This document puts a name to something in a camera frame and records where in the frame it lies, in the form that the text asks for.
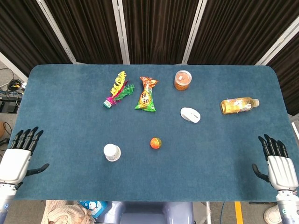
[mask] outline bottle cap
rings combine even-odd
[[[253,107],[257,107],[260,105],[260,101],[258,99],[253,99]]]
[[[117,161],[121,156],[121,149],[114,144],[107,144],[104,147],[106,159],[110,162]]]

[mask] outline plastic jar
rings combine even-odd
[[[180,70],[176,73],[174,78],[174,86],[177,90],[183,91],[188,89],[189,84],[192,80],[190,72],[186,70]]]

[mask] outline black curtain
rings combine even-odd
[[[268,63],[277,76],[288,113],[299,113],[299,33]]]
[[[298,0],[208,0],[188,64],[253,65],[298,15]]]
[[[77,62],[122,64],[111,0],[46,0]]]
[[[122,2],[130,63],[182,63],[198,0]]]
[[[35,0],[0,1],[0,52],[26,76],[38,64],[70,63]]]

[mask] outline beige cloth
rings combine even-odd
[[[76,202],[47,200],[41,224],[93,224],[90,211]]]

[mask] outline green feather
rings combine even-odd
[[[133,91],[134,91],[134,85],[133,84],[125,86],[123,91],[114,100],[121,100],[125,96],[131,95]]]

